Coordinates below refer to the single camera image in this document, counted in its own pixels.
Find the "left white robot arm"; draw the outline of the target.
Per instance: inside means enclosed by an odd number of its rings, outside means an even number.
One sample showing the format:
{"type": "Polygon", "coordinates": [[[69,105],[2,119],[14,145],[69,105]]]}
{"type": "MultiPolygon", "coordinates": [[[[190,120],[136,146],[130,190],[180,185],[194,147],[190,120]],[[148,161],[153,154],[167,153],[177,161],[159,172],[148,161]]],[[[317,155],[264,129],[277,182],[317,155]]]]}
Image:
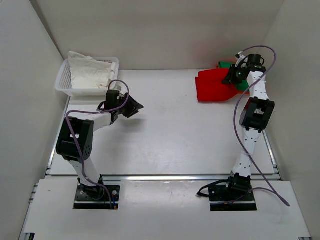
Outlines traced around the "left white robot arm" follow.
{"type": "Polygon", "coordinates": [[[81,190],[94,201],[105,197],[112,199],[102,175],[91,160],[94,132],[111,126],[119,116],[131,118],[143,108],[128,92],[121,94],[118,90],[108,90],[105,101],[98,105],[96,111],[70,110],[66,113],[56,153],[72,165],[81,190]]]}

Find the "red t-shirt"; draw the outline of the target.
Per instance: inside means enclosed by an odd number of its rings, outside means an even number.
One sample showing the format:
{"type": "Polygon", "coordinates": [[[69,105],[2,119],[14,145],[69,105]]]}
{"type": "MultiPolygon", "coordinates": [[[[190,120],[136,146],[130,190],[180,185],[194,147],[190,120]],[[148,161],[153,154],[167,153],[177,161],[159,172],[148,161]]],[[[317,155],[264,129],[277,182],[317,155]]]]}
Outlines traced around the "red t-shirt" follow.
{"type": "Polygon", "coordinates": [[[216,68],[199,71],[195,77],[196,96],[200,103],[225,102],[240,92],[233,84],[223,84],[227,76],[227,68],[216,68]]]}

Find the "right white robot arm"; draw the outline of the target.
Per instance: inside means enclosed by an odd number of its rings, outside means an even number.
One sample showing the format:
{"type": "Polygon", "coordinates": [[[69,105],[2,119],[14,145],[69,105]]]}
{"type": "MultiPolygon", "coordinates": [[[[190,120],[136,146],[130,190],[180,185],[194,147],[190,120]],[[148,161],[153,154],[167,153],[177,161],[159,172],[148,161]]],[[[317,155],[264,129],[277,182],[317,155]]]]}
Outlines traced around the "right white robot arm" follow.
{"type": "Polygon", "coordinates": [[[245,149],[239,155],[231,170],[224,195],[229,200],[236,200],[251,189],[251,168],[257,141],[269,123],[275,103],[270,100],[264,73],[264,60],[259,54],[244,56],[236,54],[237,62],[231,65],[223,84],[235,86],[247,82],[249,85],[249,99],[240,115],[239,125],[242,127],[242,144],[245,149]]]}

